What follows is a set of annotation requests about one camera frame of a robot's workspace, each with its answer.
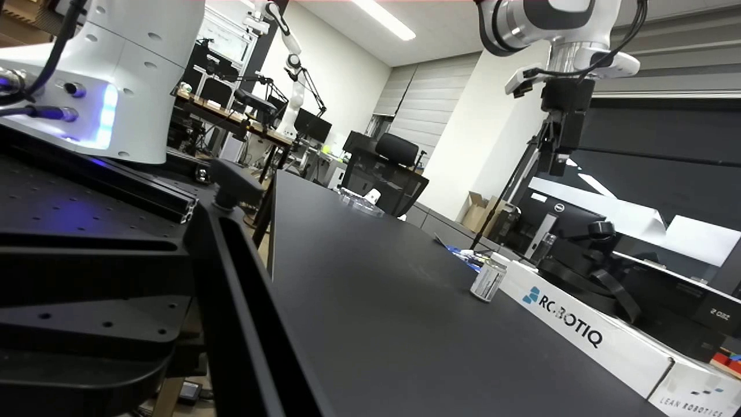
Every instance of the black table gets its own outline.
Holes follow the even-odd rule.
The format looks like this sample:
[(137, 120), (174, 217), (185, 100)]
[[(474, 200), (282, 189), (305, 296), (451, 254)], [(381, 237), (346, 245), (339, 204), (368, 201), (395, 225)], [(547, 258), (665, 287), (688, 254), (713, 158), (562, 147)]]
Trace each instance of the black table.
[(418, 228), (279, 171), (270, 290), (325, 416), (663, 416)]

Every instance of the black mesh chair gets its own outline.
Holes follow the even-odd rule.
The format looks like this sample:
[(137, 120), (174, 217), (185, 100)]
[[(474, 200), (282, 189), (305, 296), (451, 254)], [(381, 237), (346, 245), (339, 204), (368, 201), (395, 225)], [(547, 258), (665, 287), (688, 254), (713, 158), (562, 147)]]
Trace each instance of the black mesh chair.
[(354, 149), (342, 187), (360, 195), (375, 188), (381, 193), (376, 206), (394, 217), (406, 214), (429, 183), (407, 168), (414, 165), (417, 149), (413, 143), (392, 134), (381, 137), (376, 146), (378, 154)]

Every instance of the floor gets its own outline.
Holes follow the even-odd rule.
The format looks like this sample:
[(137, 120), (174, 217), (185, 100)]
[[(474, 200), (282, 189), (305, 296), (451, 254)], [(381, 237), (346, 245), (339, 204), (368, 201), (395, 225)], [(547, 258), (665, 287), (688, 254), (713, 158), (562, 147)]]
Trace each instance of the floor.
[[(247, 230), (250, 234), (250, 236), (253, 233), (253, 229), (247, 227)], [(260, 254), (260, 258), (262, 259), (262, 262), (267, 264), (268, 263), (268, 248), (270, 248), (270, 234), (266, 234), (265, 238), (262, 240), (262, 244), (258, 248), (258, 253)], [(189, 377), (186, 378), (188, 381), (195, 382), (197, 384), (202, 384), (205, 389), (211, 388), (211, 381), (208, 379), (207, 376), (196, 376), (196, 377)], [(142, 404), (142, 407), (151, 411), (154, 408), (155, 400), (151, 399), (144, 404)], [(173, 414), (173, 417), (216, 417), (216, 410), (214, 409), (213, 402), (210, 401), (199, 401), (198, 404), (195, 406), (186, 406), (178, 404), (175, 409), (175, 413)]]

